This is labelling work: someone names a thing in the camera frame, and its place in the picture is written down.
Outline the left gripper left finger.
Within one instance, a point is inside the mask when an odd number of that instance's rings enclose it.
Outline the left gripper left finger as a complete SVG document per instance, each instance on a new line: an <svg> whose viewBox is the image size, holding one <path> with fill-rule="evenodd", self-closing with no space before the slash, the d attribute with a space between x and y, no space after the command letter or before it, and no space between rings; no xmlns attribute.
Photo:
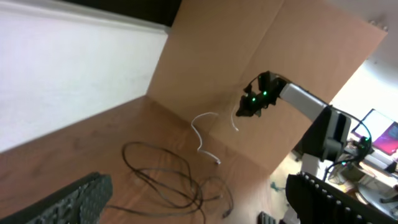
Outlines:
<svg viewBox="0 0 398 224"><path fill-rule="evenodd" d="M1 219L1 224L97 223L112 195L111 176L93 172Z"/></svg>

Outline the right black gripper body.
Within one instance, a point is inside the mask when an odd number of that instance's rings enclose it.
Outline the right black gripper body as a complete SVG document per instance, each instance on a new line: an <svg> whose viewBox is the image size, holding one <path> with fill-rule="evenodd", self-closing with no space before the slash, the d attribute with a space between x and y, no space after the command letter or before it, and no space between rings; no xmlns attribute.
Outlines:
<svg viewBox="0 0 398 224"><path fill-rule="evenodd" d="M237 117L252 117L256 115L261 117L261 110L264 107L264 103L261 101L261 97L255 93L243 95L239 102L239 108L236 112Z"/></svg>

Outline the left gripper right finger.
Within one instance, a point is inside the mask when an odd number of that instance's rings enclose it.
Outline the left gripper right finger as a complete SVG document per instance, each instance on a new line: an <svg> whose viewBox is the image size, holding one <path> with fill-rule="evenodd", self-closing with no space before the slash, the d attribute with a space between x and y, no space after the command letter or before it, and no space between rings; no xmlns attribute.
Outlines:
<svg viewBox="0 0 398 224"><path fill-rule="evenodd" d="M397 224L312 174L288 175L285 193L303 224Z"/></svg>

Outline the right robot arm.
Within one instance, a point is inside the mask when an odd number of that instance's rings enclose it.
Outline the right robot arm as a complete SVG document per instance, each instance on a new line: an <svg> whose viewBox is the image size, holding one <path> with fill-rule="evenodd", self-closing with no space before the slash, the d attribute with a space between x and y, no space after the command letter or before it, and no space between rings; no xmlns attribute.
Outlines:
<svg viewBox="0 0 398 224"><path fill-rule="evenodd" d="M338 160L346 146L351 125L347 115L277 73L266 71L252 81L257 81L259 93L252 90L252 83L243 89L237 117L260 116L262 109L276 105L280 98L312 122L294 147L294 151L301 153L301 171L316 177L321 162Z"/></svg>

